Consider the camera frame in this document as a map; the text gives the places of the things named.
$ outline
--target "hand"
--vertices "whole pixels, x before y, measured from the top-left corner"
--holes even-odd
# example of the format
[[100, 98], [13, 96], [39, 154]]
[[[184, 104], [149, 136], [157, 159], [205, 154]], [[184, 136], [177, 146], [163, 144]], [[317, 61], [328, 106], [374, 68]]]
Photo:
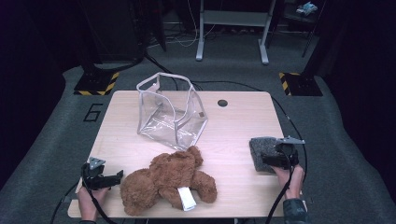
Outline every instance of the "hand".
[[[92, 195], [99, 202], [99, 205], [103, 205], [105, 201], [106, 194], [109, 188], [93, 190]], [[92, 202], [90, 193], [86, 188], [81, 187], [77, 193], [78, 197], [78, 207], [81, 213], [81, 220], [96, 221], [98, 217], [98, 211], [95, 204]]]
[[[272, 168], [274, 169], [277, 175], [277, 180], [279, 181], [280, 187], [283, 188], [289, 180], [290, 171], [275, 166], [272, 166]], [[289, 188], [285, 192], [286, 199], [300, 198], [300, 192], [301, 189], [303, 188], [303, 180], [304, 180], [304, 169], [299, 164], [297, 164], [296, 166], [294, 166], [294, 171], [293, 171], [293, 175], [291, 176]]]

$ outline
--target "wooden table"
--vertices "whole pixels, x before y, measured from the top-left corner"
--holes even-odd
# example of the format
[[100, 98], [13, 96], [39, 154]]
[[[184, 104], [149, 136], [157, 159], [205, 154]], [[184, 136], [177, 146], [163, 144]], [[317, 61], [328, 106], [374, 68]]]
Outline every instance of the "wooden table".
[[[184, 212], [160, 200], [141, 217], [266, 217], [281, 191], [277, 177], [256, 172], [248, 142], [252, 137], [283, 137], [271, 96], [260, 91], [199, 91], [208, 123], [196, 146], [204, 164], [199, 168], [213, 176], [218, 188], [214, 203], [203, 203], [193, 190], [197, 206]], [[221, 107], [218, 100], [226, 100]], [[116, 91], [92, 147], [92, 157], [105, 160], [104, 175], [149, 168], [151, 160], [174, 149], [136, 133], [138, 92]], [[282, 202], [274, 216], [283, 216]], [[120, 186], [106, 197], [104, 211], [109, 217], [130, 217], [123, 211]], [[78, 201], [68, 209], [70, 217], [80, 217]]]

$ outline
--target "white tag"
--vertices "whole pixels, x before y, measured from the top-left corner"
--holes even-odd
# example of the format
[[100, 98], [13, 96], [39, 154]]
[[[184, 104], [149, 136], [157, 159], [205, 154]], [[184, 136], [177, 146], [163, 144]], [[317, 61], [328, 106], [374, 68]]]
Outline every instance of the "white tag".
[[197, 205], [195, 200], [192, 198], [192, 194], [189, 188], [183, 187], [177, 189], [180, 194], [181, 203], [183, 204], [184, 211], [190, 211]]

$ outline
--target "wire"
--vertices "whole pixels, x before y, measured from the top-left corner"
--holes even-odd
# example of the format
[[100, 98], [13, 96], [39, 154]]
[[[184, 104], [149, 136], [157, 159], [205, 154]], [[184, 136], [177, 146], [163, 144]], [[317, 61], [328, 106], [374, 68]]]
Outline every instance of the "wire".
[[[222, 3], [223, 3], [223, 1], [224, 1], [224, 0], [221, 0], [220, 10], [219, 10], [219, 11], [222, 10]], [[207, 35], [209, 35], [209, 33], [213, 30], [213, 28], [215, 28], [215, 26], [216, 26], [216, 24], [214, 24], [214, 25], [212, 26], [212, 28], [210, 28], [210, 30], [204, 35], [204, 37], [206, 37]]]
[[[251, 32], [242, 32], [242, 31], [235, 32], [235, 33], [232, 33], [232, 34], [224, 34], [223, 31], [212, 32], [213, 28], [214, 28], [214, 26], [212, 26], [212, 28], [204, 35], [206, 40], [214, 40], [217, 37], [227, 37], [227, 36], [235, 36], [235, 35], [256, 35], [256, 34], [253, 34]], [[179, 27], [179, 30], [172, 30], [172, 28], [170, 28], [170, 29], [165, 29], [165, 31], [177, 32], [176, 34], [166, 35], [165, 36], [166, 39], [175, 39], [176, 41], [168, 41], [168, 42], [165, 42], [165, 44], [180, 44], [181, 45], [181, 43], [186, 43], [186, 42], [192, 42], [193, 43], [193, 42], [195, 42], [197, 40], [197, 37], [195, 35], [193, 36], [193, 39], [181, 40], [181, 38], [190, 37], [190, 34], [187, 33], [186, 30], [185, 31], [181, 31], [180, 27]], [[151, 48], [158, 47], [158, 46], [160, 46], [158, 41], [155, 40], [155, 38], [152, 38], [149, 41], [149, 43], [148, 43], [147, 49], [151, 49]]]
[[64, 199], [67, 197], [67, 195], [70, 193], [70, 191], [72, 191], [72, 189], [74, 189], [76, 187], [76, 185], [78, 184], [78, 182], [76, 184], [74, 184], [67, 192], [66, 194], [62, 197], [62, 199], [58, 202], [58, 204], [55, 207], [55, 210], [53, 211], [52, 214], [52, 218], [50, 219], [50, 223], [52, 224], [53, 221], [55, 220], [55, 216], [56, 213], [58, 212], [59, 207], [61, 206], [62, 202], [64, 201]]
[[257, 88], [254, 88], [252, 86], [249, 86], [247, 84], [240, 83], [240, 82], [235, 82], [235, 81], [191, 81], [191, 83], [216, 83], [216, 82], [233, 83], [233, 84], [237, 84], [237, 85], [240, 85], [240, 86], [251, 88], [251, 89], [253, 89], [255, 91], [262, 91], [260, 89], [257, 89]]
[[189, 45], [183, 45], [178, 39], [177, 37], [175, 37], [175, 40], [183, 47], [189, 47], [191, 46], [196, 40], [197, 40], [197, 36], [198, 36], [198, 31], [197, 31], [197, 24], [195, 23], [195, 18], [192, 15], [192, 11], [191, 11], [191, 6], [190, 6], [190, 0], [187, 0], [187, 3], [189, 4], [189, 11], [190, 11], [190, 15], [192, 18], [192, 22], [194, 23], [194, 30], [195, 30], [195, 38], [193, 40], [191, 40], [191, 43]]
[[[279, 106], [279, 108], [282, 110], [283, 114], [286, 116], [286, 118], [288, 118], [291, 126], [293, 126], [294, 130], [297, 132], [297, 135], [299, 136], [300, 139], [303, 139], [300, 132], [298, 131], [297, 127], [295, 126], [294, 122], [291, 120], [291, 118], [286, 114], [285, 110], [283, 109], [282, 105], [280, 105], [279, 101], [277, 99], [275, 99], [273, 96], [271, 96], [271, 98], [276, 102], [276, 104]], [[306, 148], [305, 148], [305, 144], [303, 144], [303, 150], [304, 150], [304, 163], [305, 163], [305, 168], [304, 168], [304, 180], [303, 182], [305, 182], [305, 178], [306, 178], [306, 173], [308, 173], [308, 158], [306, 155]]]
[[[165, 73], [174, 74], [173, 72], [171, 72], [171, 71], [169, 71], [168, 69], [166, 69], [164, 66], [160, 65], [160, 64], [157, 62], [157, 60], [155, 60], [153, 57], [149, 56], [149, 54], [148, 54], [147, 52], [145, 52], [145, 57], [146, 57], [149, 61], [151, 61], [152, 63], [154, 63], [155, 65], [157, 65], [159, 68], [161, 68]], [[175, 82], [176, 90], [178, 91], [178, 86], [177, 86], [176, 80], [175, 80], [173, 77], [171, 77], [171, 78], [172, 78], [172, 80]]]
[[270, 210], [270, 213], [268, 214], [267, 219], [265, 220], [265, 224], [269, 224], [271, 221], [271, 218], [276, 210], [277, 205], [279, 204], [280, 200], [282, 199], [283, 195], [285, 195], [286, 190], [288, 190], [289, 186], [290, 186], [290, 182], [291, 182], [291, 177], [293, 176], [293, 167], [290, 164], [290, 159], [289, 156], [286, 155], [286, 153], [280, 149], [280, 152], [282, 152], [282, 154], [286, 157], [287, 162], [288, 162], [288, 167], [289, 167], [289, 180], [288, 182], [286, 182], [285, 186], [283, 186], [283, 189], [280, 191], [280, 193], [277, 195], [276, 200]]
[[117, 224], [116, 222], [112, 221], [107, 215], [106, 213], [103, 211], [102, 207], [100, 206], [99, 202], [95, 199], [95, 197], [93, 197], [92, 194], [92, 190], [91, 188], [88, 187], [87, 183], [85, 182], [85, 178], [84, 178], [84, 172], [83, 169], [81, 169], [81, 179], [82, 182], [84, 183], [84, 186], [86, 186], [86, 189], [88, 191], [88, 193], [90, 194], [91, 198], [92, 198], [92, 202], [95, 205], [96, 209], [98, 210], [99, 214], [102, 216], [102, 218], [110, 224]]

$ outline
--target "clear plastic bag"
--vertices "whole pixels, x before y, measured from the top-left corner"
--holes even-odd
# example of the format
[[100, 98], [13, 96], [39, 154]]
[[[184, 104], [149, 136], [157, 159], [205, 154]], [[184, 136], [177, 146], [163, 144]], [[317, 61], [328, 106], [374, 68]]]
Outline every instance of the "clear plastic bag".
[[[167, 83], [171, 78], [179, 88], [182, 85], [181, 91], [161, 90], [160, 79]], [[137, 133], [177, 150], [195, 145], [206, 126], [207, 114], [197, 91], [186, 77], [157, 73], [137, 84], [136, 88], [139, 91]]]

